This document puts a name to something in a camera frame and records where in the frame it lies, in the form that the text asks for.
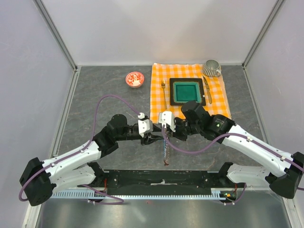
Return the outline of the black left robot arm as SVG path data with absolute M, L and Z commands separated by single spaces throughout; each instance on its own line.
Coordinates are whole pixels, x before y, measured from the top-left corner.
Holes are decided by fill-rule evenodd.
M 127 123 L 124 115 L 116 114 L 83 145 L 51 159 L 31 159 L 19 180 L 19 200 L 38 206 L 61 190 L 89 184 L 99 187 L 104 182 L 104 171 L 97 160 L 117 150 L 119 141 L 139 140 L 142 145 L 148 145 L 160 140 L 162 137 L 154 135 L 160 131 L 161 128 L 143 114 L 133 125 Z

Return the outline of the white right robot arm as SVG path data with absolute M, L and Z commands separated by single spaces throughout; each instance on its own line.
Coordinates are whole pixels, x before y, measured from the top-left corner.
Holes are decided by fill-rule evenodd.
M 259 167 L 241 166 L 226 162 L 218 174 L 218 183 L 228 187 L 232 183 L 268 186 L 274 193 L 293 199 L 304 174 L 304 155 L 277 149 L 254 137 L 231 119 L 210 115 L 201 104 L 189 101 L 181 107 L 185 119 L 172 112 L 160 116 L 163 129 L 186 141 L 189 135 L 200 134 L 212 144 L 220 143 L 245 154 L 260 164 Z

